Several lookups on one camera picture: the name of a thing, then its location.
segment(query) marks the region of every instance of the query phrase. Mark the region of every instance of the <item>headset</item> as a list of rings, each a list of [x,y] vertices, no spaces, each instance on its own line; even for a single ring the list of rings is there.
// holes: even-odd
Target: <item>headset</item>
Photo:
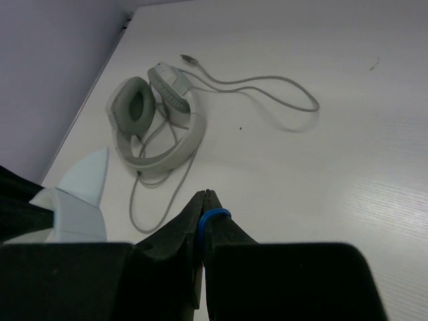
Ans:
[[[160,62],[147,71],[148,84],[141,77],[123,81],[106,107],[113,127],[113,141],[119,157],[137,171],[165,172],[183,164],[198,148],[207,121],[191,81],[178,68]],[[139,158],[131,149],[133,136],[143,137],[154,118],[156,101],[151,86],[169,108],[190,114],[189,129],[173,147],[160,155]]]

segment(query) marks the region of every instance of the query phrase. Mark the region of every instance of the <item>cable plug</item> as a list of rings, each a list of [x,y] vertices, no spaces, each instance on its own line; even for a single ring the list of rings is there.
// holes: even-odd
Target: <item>cable plug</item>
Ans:
[[[192,66],[197,66],[199,65],[199,62],[191,56],[188,55],[180,55],[181,59],[183,59],[185,62],[187,62],[188,64],[192,65]]]

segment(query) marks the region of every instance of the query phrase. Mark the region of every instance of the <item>table surface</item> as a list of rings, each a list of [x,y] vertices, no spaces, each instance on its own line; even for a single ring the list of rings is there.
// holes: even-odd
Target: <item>table surface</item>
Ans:
[[[426,1],[217,0],[139,9],[43,184],[111,148],[101,209],[110,241],[144,238],[130,224],[134,173],[114,152],[105,105],[125,78],[189,54],[218,78],[278,74],[303,84],[319,114],[258,93],[199,92],[207,131],[167,221],[214,189],[260,242],[349,242],[367,258],[391,320],[428,319],[428,21]],[[257,85],[310,106],[298,90]],[[171,142],[163,133],[151,153]],[[135,215],[162,216],[185,166],[139,187]],[[195,320],[208,320],[206,307]]]

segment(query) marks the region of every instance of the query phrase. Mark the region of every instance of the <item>ear cup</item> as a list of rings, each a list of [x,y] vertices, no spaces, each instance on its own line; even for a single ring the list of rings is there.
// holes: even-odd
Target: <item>ear cup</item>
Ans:
[[[111,111],[119,131],[143,135],[153,121],[156,109],[150,86],[140,77],[126,81],[113,100]]]
[[[159,76],[154,68],[149,69],[147,75],[153,88],[162,96],[168,105],[185,114],[190,112],[190,106],[187,101],[182,99],[171,86]]]

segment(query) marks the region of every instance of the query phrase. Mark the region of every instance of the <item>blue rubber band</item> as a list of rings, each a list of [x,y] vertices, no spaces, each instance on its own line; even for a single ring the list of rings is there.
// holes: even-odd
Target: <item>blue rubber band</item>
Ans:
[[[202,215],[201,219],[198,223],[198,245],[199,249],[203,249],[203,234],[205,230],[205,225],[207,224],[208,220],[212,218],[213,216],[219,216],[224,215],[228,217],[232,217],[232,214],[226,209],[210,209],[208,212],[205,212],[204,215]]]

